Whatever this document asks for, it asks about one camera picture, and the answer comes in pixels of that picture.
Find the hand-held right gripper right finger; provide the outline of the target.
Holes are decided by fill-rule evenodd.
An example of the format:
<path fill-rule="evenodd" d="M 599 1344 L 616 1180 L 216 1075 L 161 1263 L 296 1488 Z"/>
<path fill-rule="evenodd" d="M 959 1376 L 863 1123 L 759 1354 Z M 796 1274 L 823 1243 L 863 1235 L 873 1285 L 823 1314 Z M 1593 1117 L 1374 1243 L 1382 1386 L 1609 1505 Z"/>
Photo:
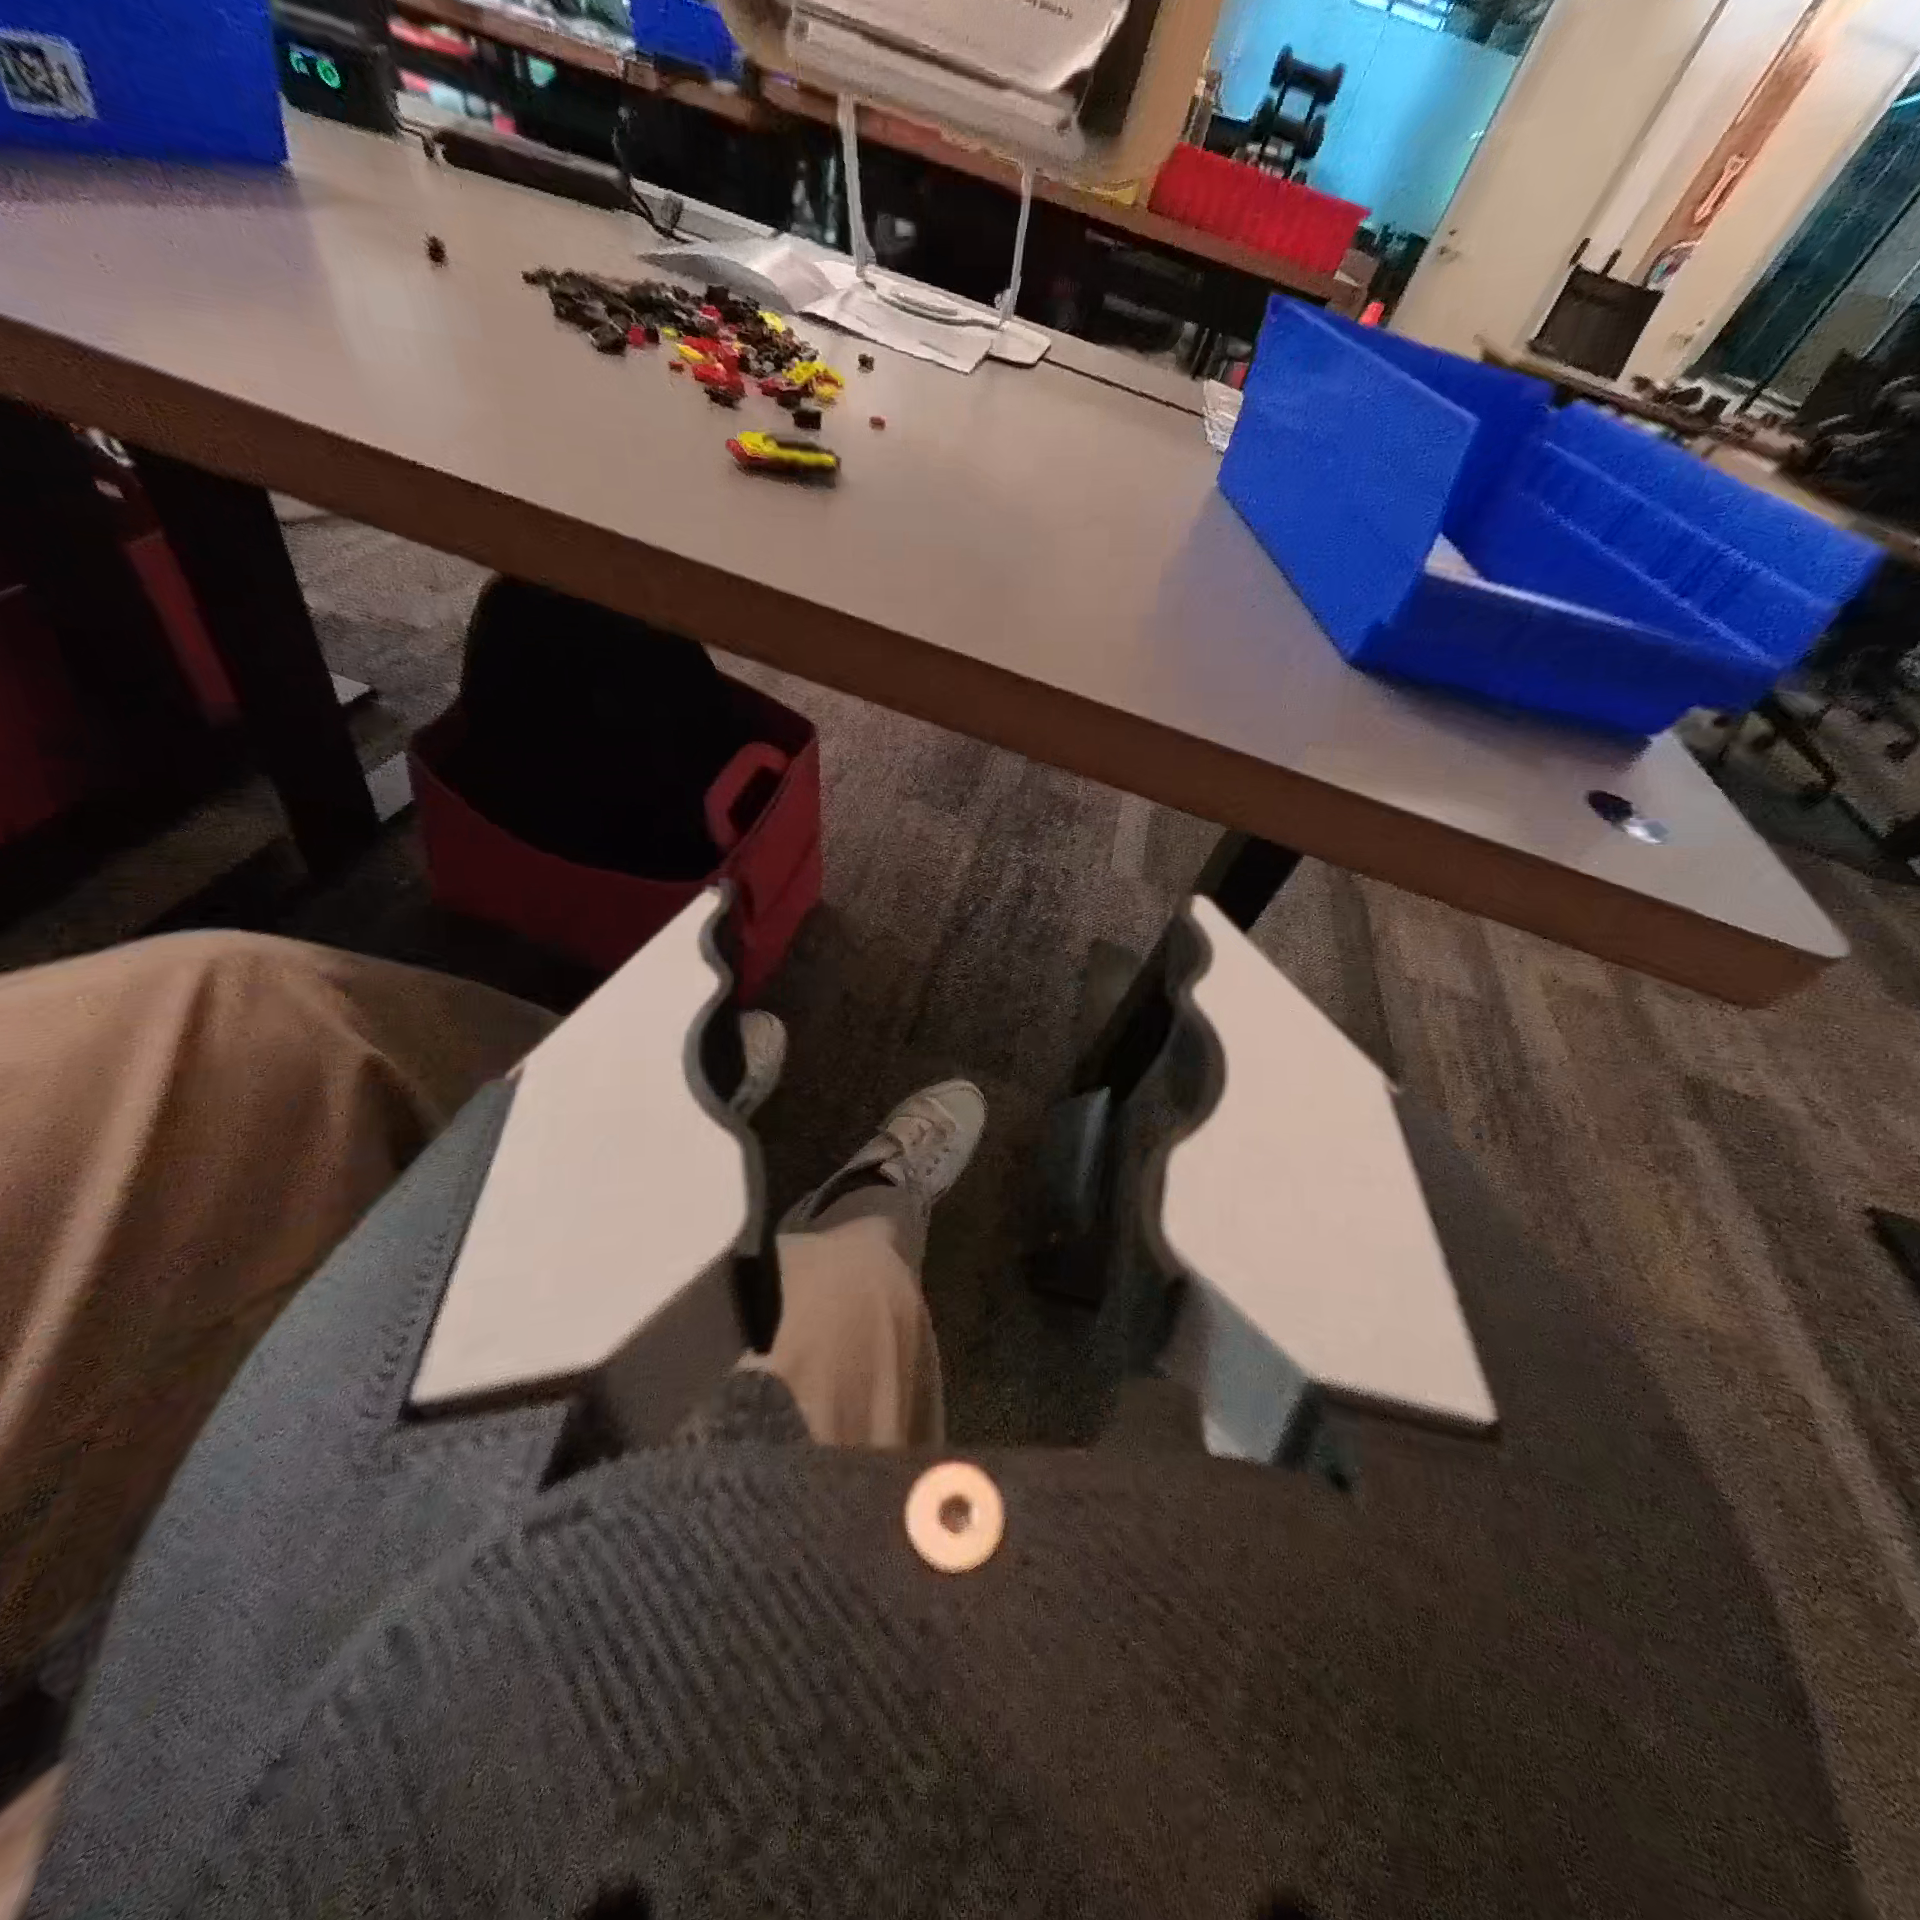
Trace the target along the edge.
<path fill-rule="evenodd" d="M 1208 1454 L 1299 1461 L 1333 1411 L 1495 1444 L 1400 1089 L 1214 898 L 1185 906 L 1169 990 L 1199 1075 L 1150 1226 Z"/>

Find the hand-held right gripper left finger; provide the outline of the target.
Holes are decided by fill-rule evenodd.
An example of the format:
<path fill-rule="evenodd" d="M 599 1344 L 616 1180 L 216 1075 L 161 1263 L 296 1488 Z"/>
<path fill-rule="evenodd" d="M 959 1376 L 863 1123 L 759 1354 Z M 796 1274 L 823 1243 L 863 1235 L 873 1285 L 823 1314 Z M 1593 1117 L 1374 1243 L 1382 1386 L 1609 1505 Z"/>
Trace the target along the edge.
<path fill-rule="evenodd" d="M 702 889 L 512 1073 L 408 1407 L 687 1418 L 748 1348 L 761 1151 L 737 1055 L 731 886 Z"/>

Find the pile of lego pieces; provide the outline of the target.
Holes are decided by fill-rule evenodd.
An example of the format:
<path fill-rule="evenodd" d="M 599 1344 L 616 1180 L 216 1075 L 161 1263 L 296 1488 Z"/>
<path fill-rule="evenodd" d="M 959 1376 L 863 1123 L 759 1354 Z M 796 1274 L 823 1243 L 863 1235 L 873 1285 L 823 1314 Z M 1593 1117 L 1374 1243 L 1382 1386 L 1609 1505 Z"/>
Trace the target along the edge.
<path fill-rule="evenodd" d="M 845 374 L 784 318 L 723 285 L 699 291 L 661 274 L 616 277 L 556 265 L 531 265 L 518 283 L 542 291 L 554 324 L 602 360 L 664 352 L 710 395 L 761 395 L 795 415 L 832 408 L 847 389 Z"/>

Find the black table leg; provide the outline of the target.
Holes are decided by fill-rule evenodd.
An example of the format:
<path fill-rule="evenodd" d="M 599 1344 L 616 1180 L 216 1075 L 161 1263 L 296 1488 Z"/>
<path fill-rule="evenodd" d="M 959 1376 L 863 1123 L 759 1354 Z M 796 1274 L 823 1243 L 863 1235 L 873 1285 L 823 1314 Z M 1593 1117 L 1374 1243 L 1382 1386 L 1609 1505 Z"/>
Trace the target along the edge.
<path fill-rule="evenodd" d="M 1126 1110 L 1176 1028 L 1182 922 L 1176 908 L 1140 962 L 1100 946 L 1082 979 L 1082 1011 L 1097 1022 L 1044 1117 L 1032 1232 L 1032 1285 L 1071 1310 L 1096 1310 L 1111 1291 Z"/>
<path fill-rule="evenodd" d="M 131 449 L 131 464 L 292 841 L 313 878 L 335 878 L 376 846 L 381 820 L 275 501 L 150 449 Z"/>

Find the red plastic crate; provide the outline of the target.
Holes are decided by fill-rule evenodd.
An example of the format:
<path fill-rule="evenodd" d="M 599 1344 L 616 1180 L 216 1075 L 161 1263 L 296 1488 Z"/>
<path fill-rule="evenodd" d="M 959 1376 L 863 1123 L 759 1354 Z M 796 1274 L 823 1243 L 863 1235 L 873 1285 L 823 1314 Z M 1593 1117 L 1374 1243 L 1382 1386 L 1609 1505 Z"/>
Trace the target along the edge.
<path fill-rule="evenodd" d="M 733 982 L 747 1002 L 766 996 L 823 898 L 823 753 L 799 709 L 739 683 L 731 694 L 747 741 L 704 798 L 720 856 L 704 878 L 684 881 L 571 862 L 489 820 L 459 773 L 467 718 L 445 707 L 408 750 L 437 908 L 609 977 L 704 889 L 727 886 Z"/>

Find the black bag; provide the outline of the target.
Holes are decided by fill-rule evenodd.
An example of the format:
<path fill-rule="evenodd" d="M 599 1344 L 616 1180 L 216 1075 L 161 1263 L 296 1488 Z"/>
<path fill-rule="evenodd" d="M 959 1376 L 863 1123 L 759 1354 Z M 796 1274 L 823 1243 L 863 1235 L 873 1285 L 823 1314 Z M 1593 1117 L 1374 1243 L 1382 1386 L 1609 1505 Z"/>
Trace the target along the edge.
<path fill-rule="evenodd" d="M 720 865 L 709 795 L 757 734 L 702 644 L 501 572 L 456 704 L 448 783 L 496 830 L 646 881 Z"/>

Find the blue plastic storage bin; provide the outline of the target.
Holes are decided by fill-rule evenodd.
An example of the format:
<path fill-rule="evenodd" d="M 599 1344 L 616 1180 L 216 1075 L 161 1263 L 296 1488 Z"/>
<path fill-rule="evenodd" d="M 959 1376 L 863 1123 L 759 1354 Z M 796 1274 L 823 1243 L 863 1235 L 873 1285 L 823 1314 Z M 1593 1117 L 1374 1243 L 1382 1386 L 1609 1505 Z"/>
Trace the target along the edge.
<path fill-rule="evenodd" d="M 1216 484 L 1352 667 L 1631 740 L 1760 704 L 1885 565 L 1540 377 L 1279 296 Z"/>
<path fill-rule="evenodd" d="M 3 148 L 275 171 L 267 3 L 3 3 Z"/>

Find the white paper sheet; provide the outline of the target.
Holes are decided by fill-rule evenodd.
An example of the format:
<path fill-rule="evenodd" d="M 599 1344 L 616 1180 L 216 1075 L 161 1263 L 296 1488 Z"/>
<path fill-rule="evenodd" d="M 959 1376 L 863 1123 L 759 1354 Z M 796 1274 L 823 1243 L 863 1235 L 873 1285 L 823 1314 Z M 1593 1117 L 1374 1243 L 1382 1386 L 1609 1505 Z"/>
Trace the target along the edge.
<path fill-rule="evenodd" d="M 893 298 L 890 287 L 859 277 L 828 287 L 821 302 L 808 302 L 799 313 L 871 350 L 890 350 L 963 377 L 989 360 L 1002 333 L 998 324 L 981 313 L 915 302 L 913 296 Z"/>

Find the folded paper leaflet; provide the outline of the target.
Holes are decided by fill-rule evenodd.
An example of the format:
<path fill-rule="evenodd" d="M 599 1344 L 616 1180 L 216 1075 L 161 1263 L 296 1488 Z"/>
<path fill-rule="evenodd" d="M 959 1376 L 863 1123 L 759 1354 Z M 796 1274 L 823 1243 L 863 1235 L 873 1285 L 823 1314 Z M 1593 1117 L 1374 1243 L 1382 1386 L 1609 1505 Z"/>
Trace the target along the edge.
<path fill-rule="evenodd" d="M 682 285 L 720 285 L 779 313 L 803 313 L 841 291 L 837 258 L 790 234 L 656 243 L 637 251 L 637 261 Z"/>

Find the red plastic bin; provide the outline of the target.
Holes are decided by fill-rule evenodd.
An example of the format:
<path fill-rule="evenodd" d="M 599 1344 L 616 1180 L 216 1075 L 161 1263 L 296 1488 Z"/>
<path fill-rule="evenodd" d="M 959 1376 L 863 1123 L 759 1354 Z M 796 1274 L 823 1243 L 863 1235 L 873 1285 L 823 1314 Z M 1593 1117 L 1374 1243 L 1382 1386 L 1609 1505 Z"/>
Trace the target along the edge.
<path fill-rule="evenodd" d="M 1339 271 L 1370 218 L 1364 205 L 1192 141 L 1159 165 L 1150 210 L 1307 271 Z"/>

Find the black power strip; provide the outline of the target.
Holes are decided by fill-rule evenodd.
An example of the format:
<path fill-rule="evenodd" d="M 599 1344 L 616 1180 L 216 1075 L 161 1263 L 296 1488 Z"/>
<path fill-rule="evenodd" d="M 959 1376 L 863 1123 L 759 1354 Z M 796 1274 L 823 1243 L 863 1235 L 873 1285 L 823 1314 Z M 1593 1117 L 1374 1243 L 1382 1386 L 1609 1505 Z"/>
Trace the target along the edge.
<path fill-rule="evenodd" d="M 637 185 L 617 165 L 551 150 L 522 134 L 502 134 L 461 123 L 416 130 L 424 150 L 456 171 L 535 189 L 542 195 L 602 210 L 637 210 Z"/>

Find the black device green lights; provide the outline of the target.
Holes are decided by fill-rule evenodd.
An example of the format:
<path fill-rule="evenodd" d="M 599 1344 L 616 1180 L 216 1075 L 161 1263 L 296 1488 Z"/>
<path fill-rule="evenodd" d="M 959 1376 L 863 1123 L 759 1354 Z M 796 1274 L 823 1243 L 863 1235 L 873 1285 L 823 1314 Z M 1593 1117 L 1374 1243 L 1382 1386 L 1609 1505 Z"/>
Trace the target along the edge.
<path fill-rule="evenodd" d="M 397 134 L 392 3 L 269 3 L 281 104 Z"/>

